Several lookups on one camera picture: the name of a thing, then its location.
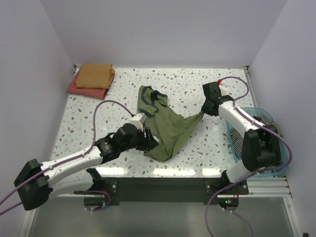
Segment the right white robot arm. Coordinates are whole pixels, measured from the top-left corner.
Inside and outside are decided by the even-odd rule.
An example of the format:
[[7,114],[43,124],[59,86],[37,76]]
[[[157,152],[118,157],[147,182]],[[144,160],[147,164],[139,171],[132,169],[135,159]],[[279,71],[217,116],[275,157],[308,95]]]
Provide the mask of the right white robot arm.
[[230,95],[222,95],[216,82],[202,86],[205,102],[201,111],[210,116],[220,116],[228,121],[243,138],[240,161],[222,172],[215,189],[231,194],[237,181],[251,173],[275,166],[281,161],[279,139],[266,131],[277,133],[273,125],[265,126],[240,108]]

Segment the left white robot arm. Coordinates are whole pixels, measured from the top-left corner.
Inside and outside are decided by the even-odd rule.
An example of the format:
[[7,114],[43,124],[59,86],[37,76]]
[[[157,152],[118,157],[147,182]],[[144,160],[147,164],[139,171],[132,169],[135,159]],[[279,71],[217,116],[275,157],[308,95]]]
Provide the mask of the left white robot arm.
[[117,132],[95,141],[91,147],[72,156],[39,163],[28,161],[14,181],[25,210],[33,210],[49,198],[71,192],[104,194],[109,188],[97,167],[136,149],[149,152],[158,146],[151,130],[126,123]]

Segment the olive green tank top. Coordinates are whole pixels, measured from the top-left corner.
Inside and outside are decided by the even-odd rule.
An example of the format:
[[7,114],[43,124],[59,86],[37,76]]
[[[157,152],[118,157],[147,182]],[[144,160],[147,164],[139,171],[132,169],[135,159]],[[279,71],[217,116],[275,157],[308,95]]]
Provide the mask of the olive green tank top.
[[158,138],[158,146],[147,152],[148,156],[158,161],[175,156],[204,116],[203,112],[199,112],[185,118],[175,113],[168,106],[168,96],[150,86],[139,88],[137,110],[147,116],[145,126]]

